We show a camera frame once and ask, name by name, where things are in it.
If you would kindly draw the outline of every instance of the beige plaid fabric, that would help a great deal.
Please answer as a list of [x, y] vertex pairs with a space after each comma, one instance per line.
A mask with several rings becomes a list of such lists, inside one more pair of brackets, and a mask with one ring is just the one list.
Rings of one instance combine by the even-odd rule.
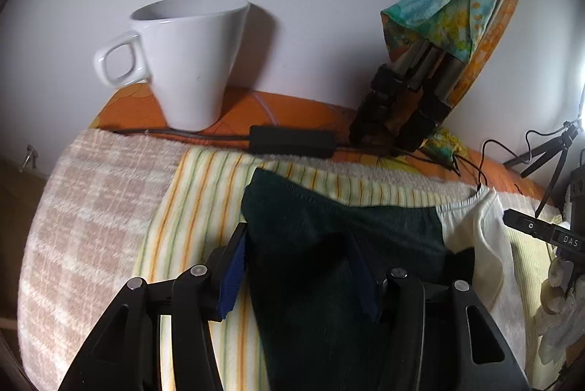
[[53, 170], [26, 244], [18, 297], [24, 369], [56, 390], [124, 282], [188, 145], [83, 131]]

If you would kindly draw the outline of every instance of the mug rim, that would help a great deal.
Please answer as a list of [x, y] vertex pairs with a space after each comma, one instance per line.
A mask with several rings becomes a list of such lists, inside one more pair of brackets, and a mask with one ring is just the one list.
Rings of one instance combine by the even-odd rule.
[[201, 13], [199, 15], [170, 16], [167, 18], [154, 18], [154, 17], [139, 18], [137, 16], [139, 14], [139, 12], [141, 12], [142, 10], [146, 10], [151, 6], [153, 6], [157, 3], [163, 3], [164, 1], [170, 1], [170, 0], [157, 0], [157, 1], [153, 1], [152, 3], [149, 3], [149, 4], [145, 4], [144, 6], [141, 6], [139, 9], [132, 12], [132, 14], [130, 15], [131, 21], [135, 21], [135, 22], [161, 22], [161, 21], [169, 21], [169, 20], [204, 18], [207, 16], [216, 16], [216, 15], [220, 15], [222, 13], [230, 13], [230, 12], [235, 12], [238, 10], [243, 10], [243, 9], [246, 9], [247, 7], [250, 6], [250, 2], [248, 0], [238, 0], [238, 1], [241, 1], [241, 6], [236, 6], [235, 8], [228, 9], [228, 10], [215, 10], [213, 12]]

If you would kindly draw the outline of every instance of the brown floor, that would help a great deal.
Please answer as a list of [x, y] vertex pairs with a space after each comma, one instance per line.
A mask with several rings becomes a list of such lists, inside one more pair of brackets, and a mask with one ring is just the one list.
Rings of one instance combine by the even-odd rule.
[[[16, 318], [18, 278], [37, 205], [46, 180], [18, 169], [0, 158], [0, 317]], [[18, 354], [15, 330], [2, 330]]]

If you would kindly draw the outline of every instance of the mug handle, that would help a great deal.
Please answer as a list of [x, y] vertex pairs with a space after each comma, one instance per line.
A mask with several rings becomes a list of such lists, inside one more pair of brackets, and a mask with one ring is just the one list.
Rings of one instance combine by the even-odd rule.
[[[132, 68], [124, 75], [112, 79], [107, 74], [106, 69], [106, 57], [113, 50], [127, 44], [134, 57]], [[150, 71], [146, 65], [146, 58], [144, 57], [144, 51], [140, 44], [140, 35], [136, 31], [128, 31], [127, 33], [121, 34], [117, 38], [112, 39], [108, 44], [99, 49], [94, 56], [94, 69], [98, 75], [99, 80], [102, 81], [106, 86], [120, 89], [124, 86], [134, 84], [139, 80], [145, 80], [150, 78]]]

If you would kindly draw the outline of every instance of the white glove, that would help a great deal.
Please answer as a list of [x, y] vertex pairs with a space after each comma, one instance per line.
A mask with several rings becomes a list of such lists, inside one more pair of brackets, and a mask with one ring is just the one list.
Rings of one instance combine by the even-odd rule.
[[555, 258], [549, 278], [542, 284], [536, 312], [536, 331], [542, 335], [538, 355], [544, 365], [558, 361], [565, 349], [585, 334], [585, 276], [580, 276], [567, 296], [560, 288], [566, 261]]

